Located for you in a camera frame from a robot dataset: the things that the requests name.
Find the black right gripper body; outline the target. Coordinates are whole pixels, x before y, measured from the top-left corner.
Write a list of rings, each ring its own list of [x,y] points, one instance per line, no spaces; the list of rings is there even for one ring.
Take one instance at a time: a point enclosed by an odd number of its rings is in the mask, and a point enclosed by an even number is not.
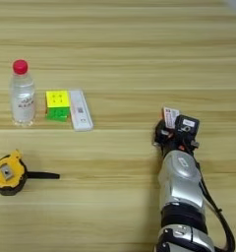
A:
[[[166,140],[158,147],[161,148],[162,154],[166,156],[171,151],[181,151],[189,155],[194,154],[194,150],[199,147],[196,141],[198,130],[188,126],[177,129],[165,128],[163,134]]]

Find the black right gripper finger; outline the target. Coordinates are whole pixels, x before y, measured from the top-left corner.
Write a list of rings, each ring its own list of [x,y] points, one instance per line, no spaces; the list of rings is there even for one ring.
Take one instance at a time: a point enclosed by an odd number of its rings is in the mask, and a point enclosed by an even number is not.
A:
[[[161,119],[154,129],[152,143],[155,146],[160,146],[166,140],[166,136],[163,134],[164,130],[165,130],[165,121]]]

